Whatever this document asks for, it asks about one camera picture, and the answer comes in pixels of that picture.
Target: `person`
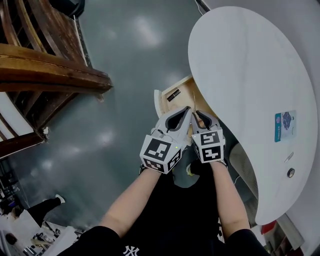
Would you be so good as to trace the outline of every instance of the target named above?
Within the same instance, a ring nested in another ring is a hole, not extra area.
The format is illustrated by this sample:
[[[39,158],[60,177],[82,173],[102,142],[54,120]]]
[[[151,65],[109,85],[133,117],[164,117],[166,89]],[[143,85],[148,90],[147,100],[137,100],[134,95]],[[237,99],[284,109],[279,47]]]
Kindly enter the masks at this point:
[[[266,256],[224,163],[191,163],[198,181],[174,184],[172,172],[145,169],[111,205],[99,226],[60,256]],[[218,239],[220,219],[225,243]]]
[[[59,194],[55,198],[45,200],[22,212],[14,208],[11,212],[10,229],[20,247],[25,248],[32,245],[31,239],[41,232],[42,223],[48,212],[64,204],[65,199]]]

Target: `cable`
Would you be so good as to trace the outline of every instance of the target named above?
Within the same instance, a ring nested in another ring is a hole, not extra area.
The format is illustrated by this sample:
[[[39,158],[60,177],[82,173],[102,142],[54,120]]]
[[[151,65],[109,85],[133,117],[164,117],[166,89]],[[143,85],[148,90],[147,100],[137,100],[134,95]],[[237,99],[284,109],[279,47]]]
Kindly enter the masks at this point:
[[[240,178],[240,175],[238,176],[238,177],[236,177],[236,179],[235,179],[235,181],[234,181],[234,185],[236,184],[236,182],[237,182],[237,179],[239,179]]]
[[[196,6],[198,6],[198,10],[199,10],[199,13],[201,13],[201,15],[203,16],[204,14],[201,12],[201,10],[200,10],[200,5],[198,4],[198,2],[197,2],[197,0],[194,0],[195,1],[195,3],[196,3]]]

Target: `wooden chair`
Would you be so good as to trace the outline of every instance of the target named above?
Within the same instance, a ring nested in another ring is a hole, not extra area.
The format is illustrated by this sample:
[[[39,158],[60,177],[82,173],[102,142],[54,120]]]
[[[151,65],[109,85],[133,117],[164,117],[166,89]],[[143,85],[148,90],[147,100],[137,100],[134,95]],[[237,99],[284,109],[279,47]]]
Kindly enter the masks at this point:
[[[41,143],[43,128],[78,93],[100,95],[112,86],[107,74],[87,66],[75,21],[48,0],[0,0],[0,18],[0,93],[34,130],[19,136],[0,106],[0,122],[14,137],[0,130],[1,158]]]

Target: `black t-shirt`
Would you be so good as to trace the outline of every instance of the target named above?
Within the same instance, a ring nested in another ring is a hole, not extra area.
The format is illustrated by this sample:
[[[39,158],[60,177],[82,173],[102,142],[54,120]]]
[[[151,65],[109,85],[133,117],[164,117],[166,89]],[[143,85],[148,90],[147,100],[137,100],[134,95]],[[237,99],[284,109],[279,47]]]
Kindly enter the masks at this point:
[[[136,247],[119,238],[113,230],[97,226],[84,233],[79,241],[60,256],[69,255],[104,255],[104,256],[268,256],[255,235],[249,229],[242,229],[232,234],[222,243],[218,238],[205,239],[201,233],[191,230],[189,239],[185,236],[173,237],[174,242],[168,244],[158,241],[155,247]]]

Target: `white wall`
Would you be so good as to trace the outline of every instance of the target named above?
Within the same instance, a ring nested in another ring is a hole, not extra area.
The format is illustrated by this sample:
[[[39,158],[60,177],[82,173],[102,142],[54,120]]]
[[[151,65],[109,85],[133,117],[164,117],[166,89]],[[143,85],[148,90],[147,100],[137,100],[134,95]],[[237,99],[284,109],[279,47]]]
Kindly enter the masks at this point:
[[[320,120],[320,4],[316,0],[203,0],[211,8],[239,6],[271,21],[290,40],[310,76]],[[320,135],[313,167],[302,194],[287,212],[303,236],[304,255],[320,244]]]

